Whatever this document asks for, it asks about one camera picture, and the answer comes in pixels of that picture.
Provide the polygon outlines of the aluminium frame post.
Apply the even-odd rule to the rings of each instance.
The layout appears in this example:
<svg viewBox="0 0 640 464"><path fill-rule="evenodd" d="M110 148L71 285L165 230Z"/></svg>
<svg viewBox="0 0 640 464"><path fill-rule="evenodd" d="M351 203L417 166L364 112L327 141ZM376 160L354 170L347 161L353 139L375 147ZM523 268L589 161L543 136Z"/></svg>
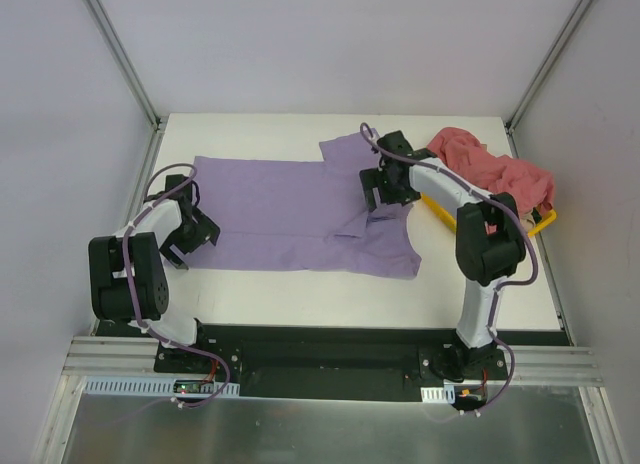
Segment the aluminium frame post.
<svg viewBox="0 0 640 464"><path fill-rule="evenodd" d="M542 90L564 53L569 48L571 42L576 37L580 27L592 8L595 6L596 2L597 0L576 0L570 9L569 14L552 40L551 45L536 68L514 110L504 121L505 131L508 136L514 134L520 122L533 104L536 96Z"/></svg>
<svg viewBox="0 0 640 464"><path fill-rule="evenodd" d="M139 108L149 122L151 128L157 131L162 126L162 116L152 103L145 86L130 59L128 52L109 16L102 0L82 0L94 24L104 40L116 66Z"/></svg>

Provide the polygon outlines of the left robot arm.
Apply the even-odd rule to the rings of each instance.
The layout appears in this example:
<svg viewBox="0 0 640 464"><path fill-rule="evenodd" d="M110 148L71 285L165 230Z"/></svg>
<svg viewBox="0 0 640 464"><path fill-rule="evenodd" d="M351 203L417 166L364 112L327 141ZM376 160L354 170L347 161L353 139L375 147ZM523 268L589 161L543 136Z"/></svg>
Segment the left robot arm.
<svg viewBox="0 0 640 464"><path fill-rule="evenodd" d="M197 319L171 309L164 264L186 270L185 256L217 244L220 228L199 209L199 201L194 179L171 174L133 221L88 244L95 316L149 332L166 347L180 345L176 359L191 373L209 366L212 351L198 340Z"/></svg>

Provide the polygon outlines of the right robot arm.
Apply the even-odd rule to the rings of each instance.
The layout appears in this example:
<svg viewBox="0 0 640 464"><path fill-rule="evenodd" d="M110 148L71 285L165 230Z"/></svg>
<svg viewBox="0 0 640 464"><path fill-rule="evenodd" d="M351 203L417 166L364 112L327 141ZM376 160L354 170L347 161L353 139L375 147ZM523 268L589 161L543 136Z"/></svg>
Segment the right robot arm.
<svg viewBox="0 0 640 464"><path fill-rule="evenodd" d="M465 276L462 314L456 334L463 346L450 353L452 371L473 378L486 365L480 349L495 339L495 315L507 278L534 250L514 198L492 194L449 169L433 152L415 150L404 134L379 136L366 123L360 134L380 155L375 168L359 173L366 205L406 205L425 195L455 216L455 259Z"/></svg>

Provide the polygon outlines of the pink t shirt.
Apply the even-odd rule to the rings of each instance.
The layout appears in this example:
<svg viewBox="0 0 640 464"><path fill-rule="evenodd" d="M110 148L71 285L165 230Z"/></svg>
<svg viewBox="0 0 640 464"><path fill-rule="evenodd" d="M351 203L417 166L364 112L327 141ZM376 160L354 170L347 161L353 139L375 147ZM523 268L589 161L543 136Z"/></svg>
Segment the pink t shirt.
<svg viewBox="0 0 640 464"><path fill-rule="evenodd" d="M537 210L544 217L554 207L556 187L551 172L508 155L494 156L467 130L443 128L427 148L471 184L492 194L511 194L520 215Z"/></svg>

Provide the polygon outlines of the yellow plastic tray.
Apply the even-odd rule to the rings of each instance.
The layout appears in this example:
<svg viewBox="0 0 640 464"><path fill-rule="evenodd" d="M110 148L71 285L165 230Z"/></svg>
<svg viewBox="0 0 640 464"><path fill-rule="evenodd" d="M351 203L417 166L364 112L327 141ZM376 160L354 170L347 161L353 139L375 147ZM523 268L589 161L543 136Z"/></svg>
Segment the yellow plastic tray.
<svg viewBox="0 0 640 464"><path fill-rule="evenodd" d="M436 201L425 194L421 195L421 200L450 231L452 231L453 233L456 232L456 220L448 211L446 211ZM542 215L541 222L535 228L533 228L532 230L527 230L524 227L523 228L527 231L530 237L533 237L547 228L556 219L557 213L554 209L551 209L548 213Z"/></svg>

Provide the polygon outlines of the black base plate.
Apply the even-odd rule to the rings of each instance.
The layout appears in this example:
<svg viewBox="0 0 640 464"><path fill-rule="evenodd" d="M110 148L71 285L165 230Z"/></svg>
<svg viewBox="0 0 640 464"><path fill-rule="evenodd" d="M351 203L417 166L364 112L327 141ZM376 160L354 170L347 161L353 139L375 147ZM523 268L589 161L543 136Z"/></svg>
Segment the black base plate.
<svg viewBox="0 0 640 464"><path fill-rule="evenodd" d="M500 348L464 351L451 329L205 324L196 346L222 363L158 346L154 371L236 384L243 397L381 402L417 402L449 380L485 396L508 376Z"/></svg>

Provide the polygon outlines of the left aluminium frame post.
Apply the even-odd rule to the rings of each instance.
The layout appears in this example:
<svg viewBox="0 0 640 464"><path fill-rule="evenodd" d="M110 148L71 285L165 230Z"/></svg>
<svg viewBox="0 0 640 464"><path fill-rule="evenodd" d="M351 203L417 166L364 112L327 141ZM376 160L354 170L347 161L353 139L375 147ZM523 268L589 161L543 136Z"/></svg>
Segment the left aluminium frame post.
<svg viewBox="0 0 640 464"><path fill-rule="evenodd" d="M162 116L152 103L145 86L130 59L128 52L109 16L102 0L82 0L94 24L104 40L116 66L139 108L149 122L151 128L157 131L162 126Z"/></svg>

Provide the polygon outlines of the purple t shirt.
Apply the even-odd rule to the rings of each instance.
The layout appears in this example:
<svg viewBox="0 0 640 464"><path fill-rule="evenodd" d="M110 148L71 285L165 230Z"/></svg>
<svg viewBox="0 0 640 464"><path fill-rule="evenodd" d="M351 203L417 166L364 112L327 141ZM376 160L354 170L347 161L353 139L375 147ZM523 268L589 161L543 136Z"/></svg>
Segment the purple t shirt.
<svg viewBox="0 0 640 464"><path fill-rule="evenodd" d="M187 263L197 269L347 271L413 279L409 207L367 208L360 171L378 157L360 134L320 143L319 161L198 156L200 210L221 229Z"/></svg>

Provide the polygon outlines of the right aluminium frame post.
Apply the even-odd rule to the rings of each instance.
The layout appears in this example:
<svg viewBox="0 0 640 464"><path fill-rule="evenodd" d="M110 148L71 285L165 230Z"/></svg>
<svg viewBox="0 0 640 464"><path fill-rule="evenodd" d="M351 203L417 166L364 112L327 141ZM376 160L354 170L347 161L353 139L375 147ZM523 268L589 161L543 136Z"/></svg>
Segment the right aluminium frame post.
<svg viewBox="0 0 640 464"><path fill-rule="evenodd" d="M508 136L514 134L520 122L533 104L536 96L542 90L564 53L569 48L571 42L576 37L580 27L592 8L595 6L596 2L597 0L576 0L570 9L569 14L552 40L551 45L536 68L514 110L504 121L505 131Z"/></svg>

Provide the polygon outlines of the green t shirt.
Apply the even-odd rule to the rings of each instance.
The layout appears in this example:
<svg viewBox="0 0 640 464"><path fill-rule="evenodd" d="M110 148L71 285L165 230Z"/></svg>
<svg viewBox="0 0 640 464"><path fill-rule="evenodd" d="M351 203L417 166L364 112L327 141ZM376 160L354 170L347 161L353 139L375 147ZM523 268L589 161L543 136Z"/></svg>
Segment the green t shirt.
<svg viewBox="0 0 640 464"><path fill-rule="evenodd" d="M521 223L523 227L527 230L532 230L535 228L542 220L542 215L537 207L532 208L526 214L521 216Z"/></svg>

